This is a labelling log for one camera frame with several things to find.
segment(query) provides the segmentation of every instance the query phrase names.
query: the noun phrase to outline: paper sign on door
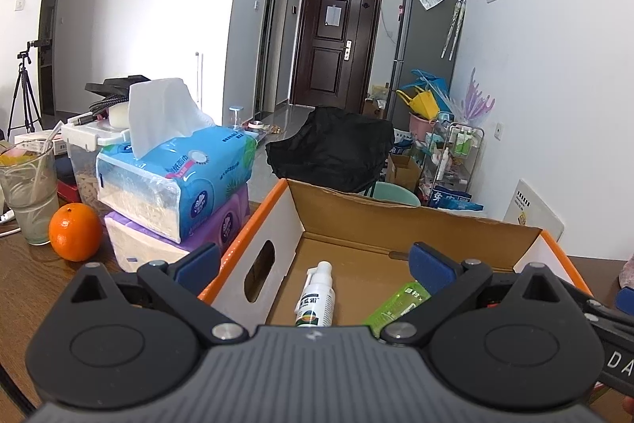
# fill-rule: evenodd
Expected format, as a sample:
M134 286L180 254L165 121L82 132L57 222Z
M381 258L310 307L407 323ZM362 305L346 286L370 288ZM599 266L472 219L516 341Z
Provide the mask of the paper sign on door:
M337 6L328 6L326 8L326 25L338 26L341 19L341 8Z

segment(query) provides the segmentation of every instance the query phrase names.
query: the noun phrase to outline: refrigerator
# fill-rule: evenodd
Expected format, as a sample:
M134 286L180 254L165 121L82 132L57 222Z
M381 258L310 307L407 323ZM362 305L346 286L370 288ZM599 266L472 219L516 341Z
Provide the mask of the refrigerator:
M451 87L456 54L449 61L449 53L454 35L451 36L445 57L441 58L441 54L457 1L444 0L426 10L419 0L403 0L386 114L386 119L392 122L394 128L403 131L409 131L410 128L410 110L396 91L402 85L414 82L416 78L411 73L412 69L421 69L445 78L447 87ZM406 93L413 97L415 90L410 89Z

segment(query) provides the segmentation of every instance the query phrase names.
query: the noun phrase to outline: white storage bin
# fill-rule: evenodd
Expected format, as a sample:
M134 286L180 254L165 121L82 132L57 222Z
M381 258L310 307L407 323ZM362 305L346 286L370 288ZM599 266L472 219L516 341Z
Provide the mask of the white storage bin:
M79 196L103 221L112 209L97 200L97 155L106 145L129 142L130 130L113 128L108 120L80 125L80 119L89 116L90 113L85 113L69 119L68 123L61 127L61 137L68 144L68 154L71 157Z

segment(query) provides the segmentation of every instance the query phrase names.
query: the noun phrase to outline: purple tissue pack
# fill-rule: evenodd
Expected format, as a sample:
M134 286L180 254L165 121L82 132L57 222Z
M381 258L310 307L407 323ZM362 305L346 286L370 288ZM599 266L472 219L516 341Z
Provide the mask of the purple tissue pack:
M116 261L121 269L134 273L151 260L164 260L172 264L210 242L217 244L221 254L224 254L247 217L248 189L244 184L180 244L147 230L118 212L106 215L105 223Z

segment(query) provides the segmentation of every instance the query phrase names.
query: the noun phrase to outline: blue gripper pad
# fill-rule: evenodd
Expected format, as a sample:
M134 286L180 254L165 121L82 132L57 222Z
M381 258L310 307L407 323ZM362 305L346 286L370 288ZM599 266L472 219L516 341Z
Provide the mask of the blue gripper pad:
M220 271L220 248L215 244L193 260L187 260L174 275L176 283L185 287L194 296L199 295Z
M462 272L461 265L423 242L410 250L410 274L431 295L451 284Z
M616 293L614 306L621 312L634 316L634 289L625 287Z

